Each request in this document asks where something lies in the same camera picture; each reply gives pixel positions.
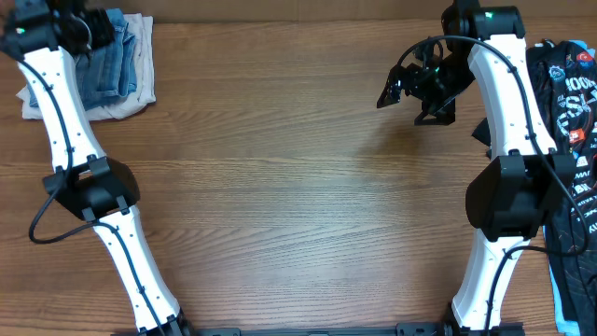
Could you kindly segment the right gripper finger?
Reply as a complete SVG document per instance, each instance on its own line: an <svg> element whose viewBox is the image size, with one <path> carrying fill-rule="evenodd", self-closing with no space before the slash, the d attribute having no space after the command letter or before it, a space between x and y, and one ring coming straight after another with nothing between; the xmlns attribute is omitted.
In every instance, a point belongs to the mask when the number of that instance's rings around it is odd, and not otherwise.
<svg viewBox="0 0 597 336"><path fill-rule="evenodd" d="M448 126L455 122L455 99L433 102L422 100L422 112L415 118L415 126Z"/></svg>
<svg viewBox="0 0 597 336"><path fill-rule="evenodd" d="M403 67L393 67L390 70L385 85L382 89L382 93L376 104L378 108L384 108L389 105L398 104L400 102L401 92L403 90L403 76Z"/></svg>

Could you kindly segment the folded beige trousers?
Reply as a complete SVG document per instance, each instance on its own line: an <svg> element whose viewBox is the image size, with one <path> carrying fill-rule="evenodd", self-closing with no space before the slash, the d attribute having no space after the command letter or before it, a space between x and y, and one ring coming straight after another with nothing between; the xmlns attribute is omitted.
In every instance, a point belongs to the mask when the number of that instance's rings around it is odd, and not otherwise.
<svg viewBox="0 0 597 336"><path fill-rule="evenodd" d="M88 120L125 119L141 110L147 105L156 102L155 95L155 68L153 60L153 23L151 16L140 13L124 14L133 33L136 34L133 60L135 65L137 88L127 98L103 107L86 110Z"/></svg>

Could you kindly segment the light blue denim jeans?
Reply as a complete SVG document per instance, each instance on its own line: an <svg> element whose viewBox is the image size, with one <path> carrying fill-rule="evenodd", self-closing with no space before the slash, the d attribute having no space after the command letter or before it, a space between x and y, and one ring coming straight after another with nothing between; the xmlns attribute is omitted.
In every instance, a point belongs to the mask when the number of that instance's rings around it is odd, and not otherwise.
<svg viewBox="0 0 597 336"><path fill-rule="evenodd" d="M115 104L136 91L133 60L136 34L119 8L109 8L114 41L89 55L74 55L76 84L86 110Z"/></svg>

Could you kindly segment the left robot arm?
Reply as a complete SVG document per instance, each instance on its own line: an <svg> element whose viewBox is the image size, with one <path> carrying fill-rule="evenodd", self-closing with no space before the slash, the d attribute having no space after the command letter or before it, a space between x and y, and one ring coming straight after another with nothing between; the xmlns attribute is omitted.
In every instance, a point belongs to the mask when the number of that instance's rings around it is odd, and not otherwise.
<svg viewBox="0 0 597 336"><path fill-rule="evenodd" d="M108 157L91 129L76 83L75 56L115 40L102 8L82 1L18 1L9 11L1 50L15 60L33 89L49 138L53 172L44 177L48 198L82 224L38 245L54 244L92 229L104 243L132 305L139 335L195 332L166 286L144 236L132 170Z"/></svg>

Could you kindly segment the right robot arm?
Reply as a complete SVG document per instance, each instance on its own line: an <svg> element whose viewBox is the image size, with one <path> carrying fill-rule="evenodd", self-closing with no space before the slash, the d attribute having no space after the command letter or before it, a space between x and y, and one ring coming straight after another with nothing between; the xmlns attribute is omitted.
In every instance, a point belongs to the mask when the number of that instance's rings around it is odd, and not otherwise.
<svg viewBox="0 0 597 336"><path fill-rule="evenodd" d="M477 83L489 128L489 165L469 184L465 210L474 240L465 277L444 319L401 323L400 335L521 335L505 324L501 306L521 253L569 198L572 156L561 154L547 131L526 58L525 29L515 7L456 1L442 14L443 33L408 50L390 70L378 107L413 96L416 123L451 124L456 97Z"/></svg>

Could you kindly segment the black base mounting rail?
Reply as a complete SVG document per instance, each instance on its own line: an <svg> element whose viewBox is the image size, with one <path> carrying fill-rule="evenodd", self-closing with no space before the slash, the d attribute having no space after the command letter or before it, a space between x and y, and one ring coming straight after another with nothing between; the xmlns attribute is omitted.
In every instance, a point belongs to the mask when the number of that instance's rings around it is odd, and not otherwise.
<svg viewBox="0 0 597 336"><path fill-rule="evenodd" d="M458 329L446 322L441 323L398 323L394 327L377 328L331 328L331 329L172 329L164 326L161 329L142 330L139 332L117 332L114 336L482 336L482 335L515 335L524 336L522 323L505 324L490 331Z"/></svg>

